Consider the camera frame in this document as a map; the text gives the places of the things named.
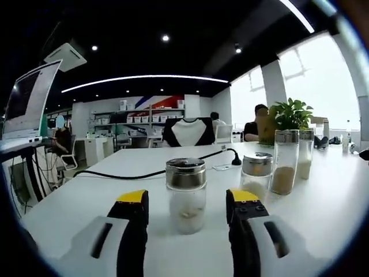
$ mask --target plant pot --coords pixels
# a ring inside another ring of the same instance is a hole
[[[274,117],[270,115],[257,116],[259,143],[263,145],[274,145],[274,134],[277,129]]]

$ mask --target black ceiling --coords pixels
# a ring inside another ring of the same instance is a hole
[[[292,2],[316,32],[330,28],[330,21],[310,1]],[[174,1],[49,0],[25,8],[17,17],[8,23],[9,44],[3,52],[7,67],[1,74],[2,106],[14,80],[42,64],[43,58],[64,42],[73,39],[88,61],[68,72],[58,72],[47,101],[48,111],[71,106],[73,99],[96,100],[96,95],[103,99],[199,91],[202,96],[213,96],[227,84],[150,78],[97,84],[66,93],[61,90],[143,74],[232,81],[258,64],[271,62],[276,53],[310,35],[278,0],[198,1],[195,5]],[[170,36],[168,43],[161,41],[164,34]],[[243,47],[241,54],[235,54],[235,43]],[[92,51],[92,45],[99,49]]]

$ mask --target potted plant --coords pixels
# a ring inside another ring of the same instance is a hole
[[[312,107],[300,100],[288,99],[288,103],[276,102],[269,109],[269,114],[257,117],[259,143],[274,145],[276,130],[307,130],[312,117]]]

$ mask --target person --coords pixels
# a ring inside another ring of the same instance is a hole
[[[216,112],[212,112],[210,114],[210,118],[213,121],[213,130],[214,130],[214,134],[215,134],[215,130],[217,128],[218,125],[226,125],[224,121],[219,119],[219,113]]]
[[[71,151],[71,133],[65,122],[53,135],[52,152],[58,156],[69,154]]]
[[[266,107],[264,104],[259,104],[255,106],[255,120],[253,122],[246,123],[244,126],[243,130],[244,141],[259,141],[258,125],[256,123],[256,117],[267,114],[268,107]]]

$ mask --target air conditioner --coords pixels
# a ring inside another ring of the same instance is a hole
[[[60,59],[63,61],[59,69],[63,72],[87,63],[87,60],[68,42],[55,49],[44,61],[54,62]]]

